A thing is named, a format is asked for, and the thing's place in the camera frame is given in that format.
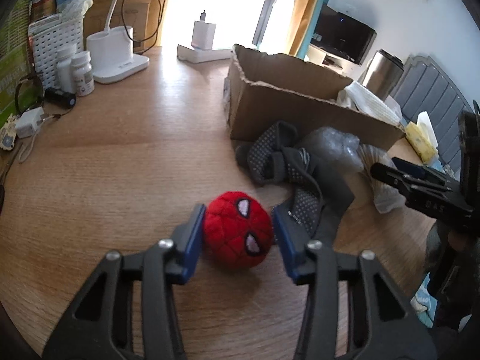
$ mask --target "metal screw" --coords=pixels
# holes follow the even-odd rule
[[[318,249],[320,249],[322,247],[322,243],[316,239],[312,239],[311,241],[308,241],[307,243],[307,247],[308,249],[313,249],[315,251],[317,251]]]
[[[373,260],[375,258],[375,253],[372,252],[371,250],[364,250],[361,253],[361,256],[362,256],[362,258],[364,258],[366,260]]]
[[[120,253],[117,252],[116,250],[112,250],[112,251],[109,251],[106,255],[105,255],[106,259],[109,260],[109,261],[115,261],[117,259],[120,258]]]
[[[162,249],[171,249],[173,247],[173,241],[170,238],[164,238],[159,240],[158,246]]]

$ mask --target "yellow curtain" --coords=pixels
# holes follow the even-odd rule
[[[285,52],[296,55],[307,32],[317,0],[294,0]]]

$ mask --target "blue gripper pad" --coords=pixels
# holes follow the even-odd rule
[[[310,284],[315,276],[315,262],[306,254],[310,236],[288,215],[287,203],[273,209],[272,222],[283,265],[296,285]]]
[[[189,221],[177,226],[172,233],[175,250],[165,268],[167,281],[172,284],[186,284],[195,272],[202,250],[205,212],[204,204],[196,204]]]

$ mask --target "charger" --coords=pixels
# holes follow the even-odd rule
[[[42,107],[26,111],[20,116],[15,125],[15,131],[19,138],[35,135],[40,130],[45,112]]]
[[[200,15],[200,20],[195,21],[191,37],[191,46],[201,50],[212,50],[217,25],[214,23],[205,23],[205,18],[206,13],[203,11]]]

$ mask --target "red plush toy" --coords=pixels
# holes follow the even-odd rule
[[[225,192],[208,206],[203,241],[215,261],[229,269],[260,264],[273,243],[270,216],[243,192]]]

